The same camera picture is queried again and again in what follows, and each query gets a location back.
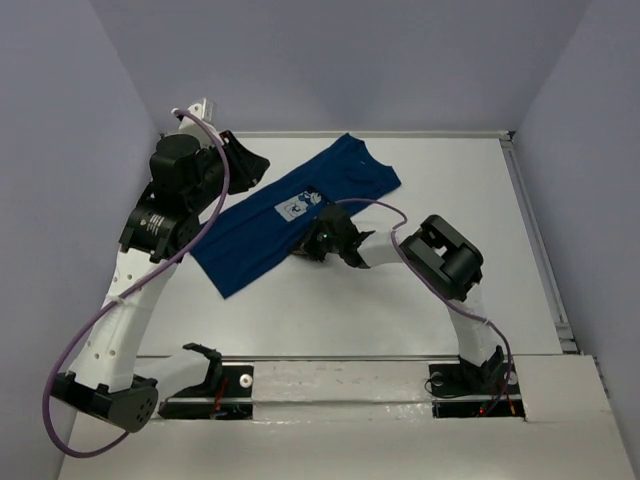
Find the blue printed t shirt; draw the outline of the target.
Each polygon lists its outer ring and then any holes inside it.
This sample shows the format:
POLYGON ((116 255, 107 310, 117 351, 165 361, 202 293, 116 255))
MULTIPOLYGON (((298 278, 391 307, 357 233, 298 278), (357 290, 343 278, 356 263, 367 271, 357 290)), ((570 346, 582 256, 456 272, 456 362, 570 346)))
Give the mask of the blue printed t shirt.
POLYGON ((350 134, 224 210, 191 255, 227 299, 289 255, 314 218, 337 200, 379 200, 401 186, 395 170, 378 162, 350 134))

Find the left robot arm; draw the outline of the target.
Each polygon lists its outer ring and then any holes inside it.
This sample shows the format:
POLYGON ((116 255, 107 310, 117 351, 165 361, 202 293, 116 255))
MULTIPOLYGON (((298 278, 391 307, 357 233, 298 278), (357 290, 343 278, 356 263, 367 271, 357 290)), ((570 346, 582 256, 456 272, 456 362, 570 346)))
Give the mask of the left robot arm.
POLYGON ((138 350, 169 279, 176 254, 201 232, 200 214, 223 193, 255 187, 269 161, 230 131, 221 145, 189 134, 158 141, 149 160, 151 180, 119 239, 108 312, 92 328, 68 370, 56 375, 54 398, 127 433, 140 431, 164 400, 184 390, 215 393, 223 380, 221 355, 196 343, 135 373, 138 350))

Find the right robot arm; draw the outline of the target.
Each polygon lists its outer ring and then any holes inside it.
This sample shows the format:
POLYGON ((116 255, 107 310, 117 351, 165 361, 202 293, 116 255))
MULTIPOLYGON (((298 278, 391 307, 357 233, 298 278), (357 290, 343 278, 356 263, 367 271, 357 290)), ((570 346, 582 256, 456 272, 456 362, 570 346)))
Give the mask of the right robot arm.
POLYGON ((513 356, 506 336, 482 312, 480 251, 439 215, 431 215, 400 241, 398 226, 359 230, 341 203, 321 210, 290 253, 314 262, 332 254, 355 269, 387 264, 406 266, 445 305, 458 344, 458 364, 433 380, 434 395, 507 394, 513 356))

